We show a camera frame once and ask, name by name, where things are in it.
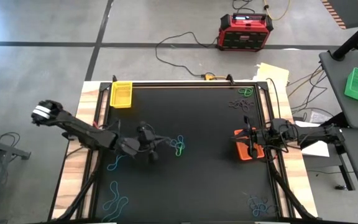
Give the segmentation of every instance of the black pole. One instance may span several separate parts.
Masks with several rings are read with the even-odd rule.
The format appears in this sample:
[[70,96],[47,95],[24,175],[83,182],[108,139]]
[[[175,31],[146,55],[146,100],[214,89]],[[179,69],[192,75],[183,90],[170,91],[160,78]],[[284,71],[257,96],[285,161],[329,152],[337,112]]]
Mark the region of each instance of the black pole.
[[331,56],[335,60],[342,60],[350,50],[357,47],[358,44],[358,31],[353,34],[342,46],[340,46]]

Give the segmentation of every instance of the wooden platform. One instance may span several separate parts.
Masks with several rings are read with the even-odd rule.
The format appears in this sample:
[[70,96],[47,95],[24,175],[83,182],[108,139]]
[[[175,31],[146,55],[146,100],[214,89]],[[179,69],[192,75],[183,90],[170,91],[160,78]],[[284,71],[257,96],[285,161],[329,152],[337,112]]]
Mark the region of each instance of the wooden platform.
[[[288,102],[287,93],[285,91],[285,85],[287,83],[288,76],[274,76],[271,77],[277,87],[278,100],[280,105],[281,116],[284,119],[293,121],[290,105]],[[96,102],[98,99],[99,85],[101,82],[84,82],[83,89],[81,92],[80,103],[76,112],[76,117],[92,124],[94,118],[94,112],[96,107]],[[275,117],[278,117],[278,104],[276,101],[276,95],[274,92],[273,86],[269,84],[269,93],[272,101],[273,111]],[[264,107],[265,120],[269,120],[269,112],[267,111],[267,104],[265,100],[265,95],[261,91],[262,104]],[[100,116],[100,122],[103,120],[103,111],[106,103],[102,103],[102,113]],[[79,148],[78,142],[71,142],[69,144],[68,153]],[[79,152],[72,154],[64,163],[62,177],[58,186],[57,198],[55,201],[52,218],[59,217],[66,208],[71,204],[77,193],[80,191],[81,182],[83,179],[84,166],[86,161],[87,150],[83,149]],[[316,207],[314,205],[313,194],[310,189],[310,184],[308,176],[306,173],[306,167],[303,162],[303,156],[299,149],[290,148],[290,153],[284,153],[285,167],[287,170],[288,181],[290,183],[290,188],[292,192],[296,195],[298,200],[305,206],[307,211],[312,215],[317,216]],[[84,206],[83,217],[88,216],[89,208],[89,197],[86,198],[86,203]],[[288,216],[287,203],[285,200],[285,195],[280,189],[280,200],[283,207],[284,216]]]

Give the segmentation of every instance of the white paper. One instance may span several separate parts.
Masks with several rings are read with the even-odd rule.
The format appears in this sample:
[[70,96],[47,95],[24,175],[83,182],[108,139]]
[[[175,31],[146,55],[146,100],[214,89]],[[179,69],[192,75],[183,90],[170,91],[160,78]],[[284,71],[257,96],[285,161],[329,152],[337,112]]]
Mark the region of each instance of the white paper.
[[[313,124],[309,122],[303,121],[295,121],[295,124],[299,127],[318,127],[319,124]],[[311,156],[324,156],[329,157],[328,145],[323,141],[318,141],[304,149],[302,149],[303,155],[311,155]]]

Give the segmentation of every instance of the gray floor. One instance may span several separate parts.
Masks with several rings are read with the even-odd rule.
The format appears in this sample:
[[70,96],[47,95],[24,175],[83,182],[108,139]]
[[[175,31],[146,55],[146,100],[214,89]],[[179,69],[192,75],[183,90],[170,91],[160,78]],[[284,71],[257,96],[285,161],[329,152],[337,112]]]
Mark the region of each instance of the gray floor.
[[[269,1],[272,13],[281,14],[286,3]],[[106,4],[107,0],[0,0],[0,41],[95,42]],[[262,12],[262,5],[262,0],[254,0],[248,6]],[[202,43],[208,43],[218,34],[219,18],[232,12],[231,0],[115,0],[103,42],[157,43],[192,30]],[[268,44],[340,45],[357,30],[340,29],[320,0],[292,0],[290,11],[274,27]],[[188,36],[172,42],[194,40]],[[30,160],[14,161],[9,168],[8,182],[0,192],[0,220],[46,220],[67,141],[60,129],[31,124],[30,114],[44,99],[57,100],[75,112],[92,51],[92,47],[0,47],[0,134],[20,133],[17,147],[32,152]],[[197,79],[182,68],[160,63],[154,53],[154,49],[102,48],[92,80],[110,80],[112,75],[120,80]],[[160,49],[158,53],[195,73],[230,73],[238,79],[253,77],[258,63],[269,63],[288,69],[294,81],[317,68],[320,50]],[[328,91],[310,107],[340,112],[328,81],[321,84]],[[288,93],[295,87],[288,87]],[[301,104],[309,89],[309,85],[301,87],[290,97],[290,104]],[[310,182],[320,217],[358,222],[358,188],[333,190],[334,185],[343,184],[339,174],[310,174]]]

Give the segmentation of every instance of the orange object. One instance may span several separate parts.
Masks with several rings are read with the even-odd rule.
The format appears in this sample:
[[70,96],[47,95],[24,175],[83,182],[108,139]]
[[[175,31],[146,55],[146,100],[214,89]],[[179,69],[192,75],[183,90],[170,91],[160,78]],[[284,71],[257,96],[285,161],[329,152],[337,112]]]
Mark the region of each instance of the orange object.
[[[235,130],[234,135],[239,134],[242,130]],[[243,161],[247,161],[252,159],[250,155],[248,155],[248,146],[243,142],[236,142],[237,150],[239,151],[240,159]],[[262,146],[254,143],[254,148],[258,152],[258,159],[265,157],[264,149]]]

